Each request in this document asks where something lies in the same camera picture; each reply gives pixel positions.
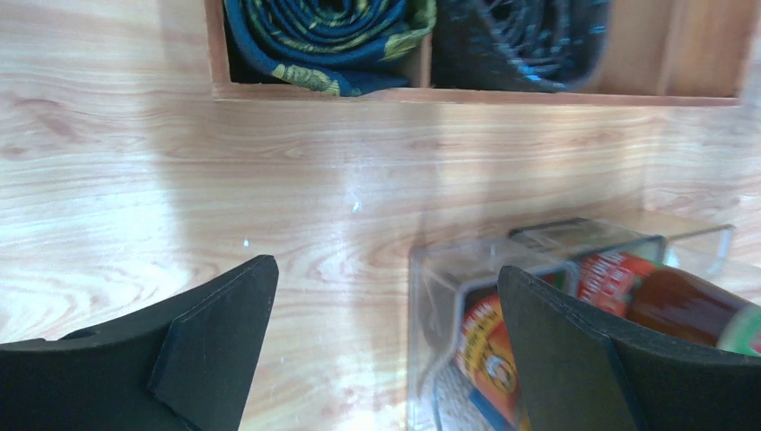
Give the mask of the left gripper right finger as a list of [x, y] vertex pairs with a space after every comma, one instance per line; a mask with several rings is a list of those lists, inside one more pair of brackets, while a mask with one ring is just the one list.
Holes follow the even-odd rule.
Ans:
[[533, 429], [759, 429], [758, 358], [647, 329], [514, 266], [497, 288]]

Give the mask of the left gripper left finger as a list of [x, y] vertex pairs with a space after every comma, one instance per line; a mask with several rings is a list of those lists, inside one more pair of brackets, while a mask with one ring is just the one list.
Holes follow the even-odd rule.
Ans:
[[2, 429], [238, 429], [278, 276], [261, 255], [61, 339], [4, 343]]

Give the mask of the red lid chili jar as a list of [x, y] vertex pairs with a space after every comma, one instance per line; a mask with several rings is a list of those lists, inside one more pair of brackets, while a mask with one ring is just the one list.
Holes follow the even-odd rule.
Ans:
[[498, 294], [481, 295], [466, 307], [455, 362], [511, 430], [531, 429]]

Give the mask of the clear plastic organizer bin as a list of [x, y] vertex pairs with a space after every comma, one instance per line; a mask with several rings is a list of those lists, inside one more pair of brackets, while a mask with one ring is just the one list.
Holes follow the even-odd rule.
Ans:
[[407, 425], [438, 430], [433, 417], [433, 380], [455, 363], [467, 302], [496, 292], [500, 269], [514, 265], [557, 288], [575, 291], [583, 257], [623, 251], [674, 267], [687, 267], [690, 253], [705, 257], [712, 276], [728, 257], [734, 226], [634, 211], [608, 219], [572, 217], [511, 229], [494, 238], [417, 249], [410, 257]]

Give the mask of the yellow cap sauce bottle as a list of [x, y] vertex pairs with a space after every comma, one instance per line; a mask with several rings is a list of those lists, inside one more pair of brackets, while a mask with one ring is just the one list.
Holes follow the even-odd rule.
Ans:
[[760, 355], [760, 306], [682, 269], [625, 252], [595, 254], [581, 260], [573, 296], [662, 334]]

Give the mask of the silver lid spice jar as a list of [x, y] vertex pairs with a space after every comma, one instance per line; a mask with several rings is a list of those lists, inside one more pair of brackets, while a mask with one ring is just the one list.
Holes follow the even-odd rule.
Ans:
[[452, 362], [433, 380], [433, 417], [437, 429], [443, 431], [514, 430]]

